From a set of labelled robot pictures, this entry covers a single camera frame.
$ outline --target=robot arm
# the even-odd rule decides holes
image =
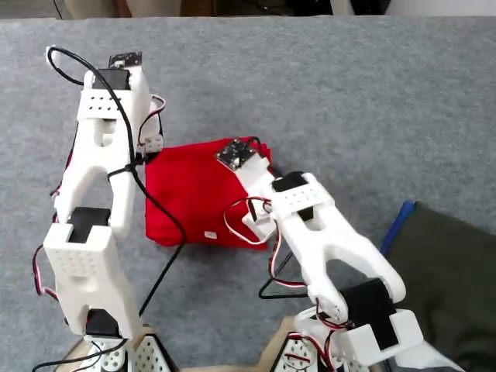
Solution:
[[[158,121],[149,117],[157,107],[141,68],[141,53],[112,56],[109,67],[99,72],[129,118],[133,151],[138,150],[138,135],[146,143],[145,152],[161,150]],[[115,243],[129,231],[135,194],[131,173],[119,171],[130,162],[128,129],[114,99],[90,71],[84,76],[77,117],[71,161],[54,202],[58,223],[52,224],[43,245],[71,331],[91,335],[91,319],[105,319],[108,330],[97,329],[96,336],[135,339],[142,332],[142,322]],[[112,208],[82,206],[95,176],[112,172],[108,178]]]
[[[332,334],[329,349],[333,356],[362,366],[397,357],[403,367],[461,370],[423,340],[413,312],[395,308],[406,295],[403,280],[371,241],[346,221],[315,176],[294,172],[276,179],[267,170],[267,160],[258,154],[235,174],[249,196],[263,196],[271,203],[270,214],[254,206],[257,216],[247,214],[245,224],[261,239],[279,229],[321,315],[338,325],[351,323]],[[370,280],[338,291],[326,272],[329,260],[342,260]],[[317,311],[313,307],[301,312],[294,325],[302,336],[312,337],[325,349],[329,328],[316,316]]]

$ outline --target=gray carpet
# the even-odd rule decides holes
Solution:
[[[0,23],[0,370],[30,370],[76,341],[38,298],[30,260],[71,144],[78,88],[45,65],[60,44],[105,66],[142,50],[167,98],[167,143],[258,135],[285,170],[313,172],[376,244],[406,198],[496,232],[494,19],[137,19]],[[66,60],[63,69],[81,76]],[[107,205],[99,180],[89,205]],[[137,297],[170,252],[143,235],[143,197],[120,244]],[[253,363],[306,300],[257,298],[268,252],[188,246],[144,319],[179,366]],[[43,260],[45,281],[52,281]],[[294,264],[289,277],[296,277]],[[338,285],[357,280],[332,265]]]

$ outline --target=red wire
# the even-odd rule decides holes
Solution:
[[[340,329],[343,329],[346,327],[346,323],[343,324],[343,325],[339,325],[339,324],[335,324],[335,323],[332,323],[326,319],[324,319],[320,313],[319,313],[319,299],[317,298],[315,300],[315,315],[317,316],[317,319],[320,320],[320,322],[324,325],[324,326],[327,326],[329,327],[330,329],[334,330],[334,331],[339,331]]]
[[[302,361],[307,362],[307,363],[311,362],[309,358],[305,358],[303,356],[299,356],[299,355],[293,354],[293,353],[285,353],[284,356],[289,357],[289,358],[295,358],[298,360],[302,360]]]
[[[326,353],[326,352],[324,352],[324,350],[322,350],[319,343],[313,337],[302,336],[302,335],[298,335],[298,334],[293,334],[293,335],[290,334],[288,336],[288,338],[289,339],[297,339],[297,340],[307,339],[308,341],[310,341],[312,343],[312,345],[315,347],[315,349],[317,350],[317,353],[319,354],[319,356],[324,361],[325,365],[329,368],[329,370],[331,372],[334,371],[334,367],[332,366],[331,360],[328,358],[328,353]]]

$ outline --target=red cloth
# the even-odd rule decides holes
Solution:
[[[226,206],[247,196],[236,175],[215,158],[215,154],[232,140],[226,138],[209,143],[164,148],[145,166],[146,189],[182,224],[188,243],[262,250],[266,245],[250,245],[232,234],[224,225],[222,213]],[[260,152],[270,160],[270,149],[265,143]],[[246,238],[258,240],[241,222],[247,212],[246,203],[230,208],[227,215],[229,224]],[[176,225],[150,200],[146,200],[145,221],[148,238],[163,246],[173,246],[180,242],[181,234]]]

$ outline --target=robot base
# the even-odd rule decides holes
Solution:
[[[133,359],[126,358],[125,364],[127,365],[122,365],[122,358],[124,356],[123,350],[117,350],[112,353],[104,354],[93,366],[91,365],[98,358],[85,360],[79,365],[74,363],[60,366],[56,369],[56,372],[70,372],[74,369],[83,367],[87,367],[84,369],[84,372],[176,372],[177,368],[175,367],[174,362],[167,354],[167,351],[165,351],[157,335],[148,331],[149,330],[147,329],[147,334],[143,337],[141,344],[137,347]],[[97,342],[97,345],[101,348],[104,347],[104,344],[101,342]],[[88,349],[88,344],[81,341],[67,358],[70,359],[72,357],[90,355],[97,352],[98,349],[96,346],[92,346]]]
[[[317,360],[316,354],[313,346],[308,346],[301,340],[286,339],[270,372],[328,372],[320,360]],[[338,357],[332,358],[332,365],[338,372],[369,372],[367,367]]]
[[[276,331],[270,342],[267,344],[265,350],[261,353],[260,359],[258,361],[258,364],[253,365],[253,366],[210,366],[210,367],[188,367],[188,368],[181,368],[180,372],[293,372],[293,370],[289,369],[288,366],[286,366],[286,362],[282,360],[284,357],[284,353],[287,352],[287,348],[291,350],[292,344],[288,342],[293,342],[293,340],[287,340],[287,334],[290,332],[294,332],[295,326],[294,326],[294,318],[293,317],[286,317],[283,319],[281,323],[281,327],[279,330]],[[153,337],[153,340],[156,340],[156,336],[153,334],[152,330],[150,328],[147,328],[145,330],[146,334]],[[146,372],[176,372],[177,368],[175,367],[174,363],[168,356],[167,352],[165,350],[161,349],[159,347],[155,347],[155,344],[152,344],[150,341],[150,346],[147,345],[147,341],[150,340],[149,338],[145,338],[140,346],[139,349],[136,351],[136,360],[135,360],[135,367],[138,367],[140,369],[136,369],[138,371],[146,371]],[[141,359],[138,357],[138,352],[141,351]],[[157,362],[160,361],[161,359],[159,358],[158,361],[155,361],[155,357],[158,356],[157,353],[162,353],[164,355],[164,360],[168,362],[165,365],[169,369],[165,369],[164,365],[158,364]],[[67,359],[69,358],[74,358],[74,357],[82,357],[84,355],[88,355],[88,344],[86,342],[79,342],[72,351],[67,355]],[[136,365],[136,361],[140,360],[146,360],[147,363],[145,363],[145,367],[143,367],[143,362],[141,364]],[[150,368],[152,364],[150,362],[154,361],[155,363],[153,366],[155,369],[146,369]],[[60,366],[59,368],[56,369],[57,372],[71,372],[73,369],[78,368],[79,366],[83,365],[88,365],[88,364],[68,364],[68,365],[63,365]],[[343,366],[342,368],[339,368],[339,371],[342,372],[367,372],[368,369],[366,367],[360,367],[356,365],[355,363],[344,363],[342,360],[333,360],[333,364],[335,367],[339,368],[339,366]],[[91,369],[88,368],[87,370],[84,370],[84,372],[101,372],[99,367],[95,365],[96,368]],[[308,368],[306,372],[313,372],[313,371],[324,371],[322,368],[323,366],[320,365],[320,370],[319,369],[312,369]]]

